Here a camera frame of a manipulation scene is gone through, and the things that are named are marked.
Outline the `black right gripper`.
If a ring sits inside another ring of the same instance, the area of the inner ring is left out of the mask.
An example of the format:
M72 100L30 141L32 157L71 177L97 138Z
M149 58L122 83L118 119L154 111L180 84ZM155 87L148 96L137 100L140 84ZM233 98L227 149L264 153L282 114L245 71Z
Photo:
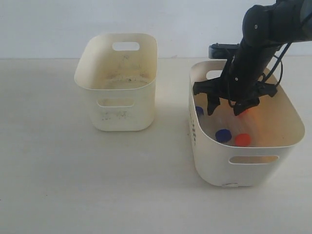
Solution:
M258 106L259 97L274 97L277 88L258 79L277 50L278 47L273 45L251 47L242 40L236 54L226 59L219 77L195 82L193 94L207 94L207 114L211 116L214 113L220 105L220 98L235 101L233 112L238 116Z

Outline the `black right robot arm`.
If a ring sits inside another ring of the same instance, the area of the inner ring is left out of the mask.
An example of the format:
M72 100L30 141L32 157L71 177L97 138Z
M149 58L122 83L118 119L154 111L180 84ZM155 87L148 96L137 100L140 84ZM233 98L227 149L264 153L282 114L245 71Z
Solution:
M265 74L277 51L276 65L293 43L312 40L312 2L277 0L273 5L254 5L242 22L242 40L238 44L215 43L209 46L209 58L226 61L221 75L193 85L193 94L206 94L207 113L212 115L220 100L228 101L237 116L260 104L262 96L274 97L278 83L268 83L276 67Z

